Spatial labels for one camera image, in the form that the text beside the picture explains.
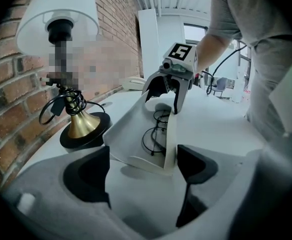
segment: white lampshade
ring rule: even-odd
[[[73,22],[72,42],[77,47],[99,33],[95,0],[32,0],[17,30],[18,49],[26,55],[47,55],[53,47],[47,27],[58,19]]]

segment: pixelated area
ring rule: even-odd
[[[81,47],[72,41],[65,43],[66,67],[60,66],[65,61],[55,60],[54,47],[50,47],[46,69],[50,78],[61,79],[63,85],[103,93],[122,85],[126,77],[139,74],[138,56],[124,43],[107,40],[101,35]]]

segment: chair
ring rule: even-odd
[[[212,89],[211,89],[214,91],[214,95],[216,92],[221,92],[220,97],[222,96],[223,91],[226,89],[227,80],[228,79],[226,77],[222,77],[217,80],[217,84],[212,86]]]

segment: person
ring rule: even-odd
[[[271,140],[284,133],[269,94],[292,65],[292,30],[281,12],[268,0],[211,0],[211,21],[197,45],[198,73],[212,65],[230,42],[251,47],[255,77],[246,118]]]

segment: table lamp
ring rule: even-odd
[[[62,132],[60,143],[68,152],[102,145],[102,135],[111,125],[102,106],[99,105],[104,112],[84,111],[87,103],[96,103],[84,99],[67,66],[67,47],[84,47],[98,33],[95,0],[32,0],[16,33],[16,46],[21,53],[39,57],[54,54],[55,73],[42,81],[50,86],[56,84],[59,95],[44,106],[39,122],[48,124],[66,108],[71,124]],[[52,104],[52,117],[42,122],[43,114]]]

